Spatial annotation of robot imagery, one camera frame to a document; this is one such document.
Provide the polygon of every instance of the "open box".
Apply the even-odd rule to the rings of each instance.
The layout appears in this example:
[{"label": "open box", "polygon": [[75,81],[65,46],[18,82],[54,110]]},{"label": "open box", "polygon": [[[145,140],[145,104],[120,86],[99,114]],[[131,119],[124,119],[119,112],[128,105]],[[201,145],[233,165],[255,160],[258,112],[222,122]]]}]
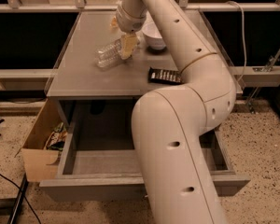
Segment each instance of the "open box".
[{"label": "open box", "polygon": [[60,152],[45,150],[44,146],[60,122],[56,106],[46,101],[21,149],[28,182],[40,182],[56,176]]},{"label": "open box", "polygon": [[[133,98],[77,101],[55,178],[40,187],[55,201],[139,199],[146,196],[133,148]],[[218,131],[201,137],[219,195],[234,195],[248,181],[237,175]]]}]

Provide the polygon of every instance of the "bowl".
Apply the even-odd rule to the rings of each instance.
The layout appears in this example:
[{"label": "bowl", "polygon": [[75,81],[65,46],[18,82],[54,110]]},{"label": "bowl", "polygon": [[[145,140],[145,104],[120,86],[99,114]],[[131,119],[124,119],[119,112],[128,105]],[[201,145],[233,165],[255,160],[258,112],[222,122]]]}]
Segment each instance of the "bowl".
[{"label": "bowl", "polygon": [[161,34],[154,22],[146,23],[142,28],[143,37],[147,44],[152,49],[164,49],[166,44],[164,43]]}]

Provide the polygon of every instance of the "speckled floor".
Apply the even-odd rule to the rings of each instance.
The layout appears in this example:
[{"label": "speckled floor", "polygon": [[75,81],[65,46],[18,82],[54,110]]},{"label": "speckled floor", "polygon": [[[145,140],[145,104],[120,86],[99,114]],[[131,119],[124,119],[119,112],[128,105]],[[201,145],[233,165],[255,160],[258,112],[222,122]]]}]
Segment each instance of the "speckled floor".
[{"label": "speckled floor", "polygon": [[[280,223],[280,118],[268,102],[256,102],[255,115],[241,102],[221,125],[224,145],[235,171],[251,181],[235,196],[222,197],[230,224]],[[21,184],[24,174],[19,148],[35,121],[35,115],[3,115],[0,124],[0,173]],[[17,190],[0,177],[0,199],[14,197]],[[30,183],[27,199],[42,223],[133,224],[154,223],[147,200],[56,203],[37,183]],[[7,223],[8,216],[0,216]],[[23,203],[18,223],[37,223]]]}]

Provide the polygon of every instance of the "white robotic arm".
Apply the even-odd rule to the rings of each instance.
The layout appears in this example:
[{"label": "white robotic arm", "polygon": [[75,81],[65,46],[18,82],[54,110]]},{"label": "white robotic arm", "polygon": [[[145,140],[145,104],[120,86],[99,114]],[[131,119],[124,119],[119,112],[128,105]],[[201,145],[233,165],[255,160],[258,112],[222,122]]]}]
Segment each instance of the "white robotic arm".
[{"label": "white robotic arm", "polygon": [[199,142],[231,112],[235,80],[174,0],[122,0],[119,27],[139,31],[147,10],[185,84],[151,91],[133,110],[133,142],[158,224],[227,223]]}]

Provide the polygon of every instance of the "open drawer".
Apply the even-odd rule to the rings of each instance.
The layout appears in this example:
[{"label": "open drawer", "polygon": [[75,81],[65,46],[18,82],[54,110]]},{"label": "open drawer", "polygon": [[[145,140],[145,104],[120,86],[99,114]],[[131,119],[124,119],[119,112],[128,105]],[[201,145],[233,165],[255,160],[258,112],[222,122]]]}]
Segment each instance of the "open drawer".
[{"label": "open drawer", "polygon": [[[134,99],[77,102],[54,179],[40,187],[55,201],[139,199],[146,196],[135,150]],[[234,195],[249,178],[231,166],[218,131],[201,137],[219,195]]]}]

